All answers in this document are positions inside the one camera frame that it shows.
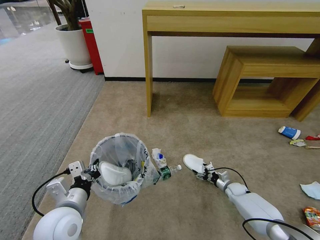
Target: white plant pot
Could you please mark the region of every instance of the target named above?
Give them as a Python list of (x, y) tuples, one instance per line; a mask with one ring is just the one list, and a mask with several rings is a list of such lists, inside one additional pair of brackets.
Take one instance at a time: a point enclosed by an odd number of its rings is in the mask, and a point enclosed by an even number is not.
[(92, 67), (89, 51), (82, 30), (63, 31), (67, 24), (56, 27), (58, 37), (62, 44), (69, 65), (74, 69), (87, 69)]

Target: white face mask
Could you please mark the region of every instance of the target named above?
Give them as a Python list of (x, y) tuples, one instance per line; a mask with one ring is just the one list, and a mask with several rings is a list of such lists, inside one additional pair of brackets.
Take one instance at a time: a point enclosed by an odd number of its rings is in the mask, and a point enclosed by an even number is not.
[(318, 182), (313, 182), (307, 185), (300, 184), (300, 186), (302, 191), (304, 191), (309, 197), (320, 200), (320, 184)]

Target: wooden desk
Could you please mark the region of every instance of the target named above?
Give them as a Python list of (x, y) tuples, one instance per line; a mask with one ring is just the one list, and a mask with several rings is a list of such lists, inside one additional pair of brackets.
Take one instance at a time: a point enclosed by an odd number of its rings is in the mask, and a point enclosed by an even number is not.
[[(320, 3), (151, 1), (142, 9), (142, 22), (148, 117), (152, 36), (315, 38), (307, 53), (320, 56)], [(314, 89), (294, 112), (300, 121), (320, 102), (320, 82)]]

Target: trash can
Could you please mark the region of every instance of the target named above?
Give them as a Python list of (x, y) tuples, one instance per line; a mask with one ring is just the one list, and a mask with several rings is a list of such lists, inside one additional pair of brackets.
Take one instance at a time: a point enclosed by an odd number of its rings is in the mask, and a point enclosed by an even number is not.
[(79, 23), (81, 25), (84, 38), (87, 43), (87, 47), (89, 50), (89, 55), (92, 61), (93, 70), (96, 75), (103, 73), (103, 67), (99, 55), (99, 50), (97, 47), (96, 39), (93, 34), (92, 25), (90, 21), (90, 17), (87, 17), (85, 19), (79, 20)]
[(89, 166), (97, 159), (98, 170), (99, 163), (107, 161), (118, 167), (127, 167), (132, 173), (131, 181), (116, 187), (109, 186), (102, 176), (94, 180), (91, 189), (95, 194), (114, 204), (125, 205), (131, 202), (141, 188), (156, 184), (160, 178), (147, 147), (133, 134), (117, 133), (102, 139), (92, 150)]

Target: pot base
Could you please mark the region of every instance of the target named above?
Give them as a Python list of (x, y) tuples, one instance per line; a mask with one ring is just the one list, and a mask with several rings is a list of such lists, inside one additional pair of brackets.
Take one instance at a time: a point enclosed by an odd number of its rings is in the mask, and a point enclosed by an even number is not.
[(69, 65), (70, 65), (70, 67), (72, 69), (78, 69), (78, 70), (87, 69), (87, 68), (92, 68), (93, 67), (92, 63), (87, 64), (87, 65), (73, 65), (73, 64), (71, 64), (71, 62), (69, 62)]

